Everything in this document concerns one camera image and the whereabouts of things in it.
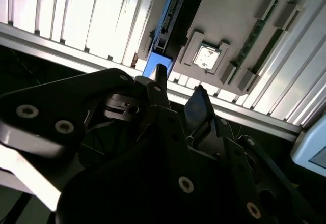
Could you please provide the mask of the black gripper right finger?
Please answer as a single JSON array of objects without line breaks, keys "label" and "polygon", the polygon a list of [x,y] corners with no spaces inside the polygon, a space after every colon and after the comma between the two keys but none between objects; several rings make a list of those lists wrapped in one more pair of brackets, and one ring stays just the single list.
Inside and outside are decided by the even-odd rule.
[{"label": "black gripper right finger", "polygon": [[226,223],[318,223],[318,215],[262,147],[249,136],[229,139],[207,91],[196,87],[184,107],[192,149],[221,169],[221,220]]}]

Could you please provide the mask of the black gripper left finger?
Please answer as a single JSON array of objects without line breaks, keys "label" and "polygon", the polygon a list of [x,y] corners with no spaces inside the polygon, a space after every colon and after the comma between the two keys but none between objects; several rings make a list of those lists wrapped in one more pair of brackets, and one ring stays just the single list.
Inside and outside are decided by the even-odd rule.
[{"label": "black gripper left finger", "polygon": [[110,68],[1,96],[1,170],[27,193],[195,193],[195,153],[152,79]]}]

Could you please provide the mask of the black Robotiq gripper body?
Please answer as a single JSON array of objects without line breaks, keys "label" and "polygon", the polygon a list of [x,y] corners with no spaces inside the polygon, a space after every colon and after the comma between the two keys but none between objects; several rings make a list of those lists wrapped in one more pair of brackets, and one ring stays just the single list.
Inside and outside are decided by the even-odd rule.
[{"label": "black Robotiq gripper body", "polygon": [[64,188],[56,223],[226,223],[218,162],[182,137],[144,139]]}]

